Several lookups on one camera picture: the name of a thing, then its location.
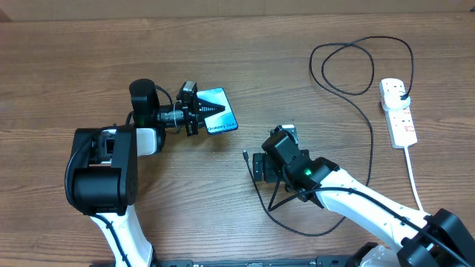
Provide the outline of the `Samsung Galaxy smartphone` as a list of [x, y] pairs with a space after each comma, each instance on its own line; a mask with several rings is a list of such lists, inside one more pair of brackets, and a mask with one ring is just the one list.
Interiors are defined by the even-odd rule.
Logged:
[[200, 109], [208, 134], [215, 135], [238, 129], [238, 122], [223, 88], [197, 92]]

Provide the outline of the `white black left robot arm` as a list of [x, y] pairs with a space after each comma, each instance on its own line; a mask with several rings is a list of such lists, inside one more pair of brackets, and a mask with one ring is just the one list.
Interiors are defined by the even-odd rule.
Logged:
[[104, 234], [113, 266], [159, 266], [146, 239], [134, 203], [138, 196], [138, 159], [161, 152], [169, 128], [194, 136], [237, 128], [222, 88], [198, 90], [185, 82], [175, 101], [161, 105], [162, 91], [150, 79], [129, 86], [133, 110], [124, 125], [79, 128], [65, 169], [65, 195], [77, 211], [90, 217]]

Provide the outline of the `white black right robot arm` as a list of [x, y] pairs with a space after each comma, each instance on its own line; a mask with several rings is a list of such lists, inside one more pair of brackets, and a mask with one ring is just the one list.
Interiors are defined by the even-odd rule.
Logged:
[[368, 188], [338, 164], [298, 147], [292, 125], [271, 130], [262, 152], [246, 156], [254, 182], [284, 185], [291, 198], [313, 202], [361, 226], [383, 243], [365, 244], [347, 266], [473, 266], [474, 238], [457, 215], [409, 208]]

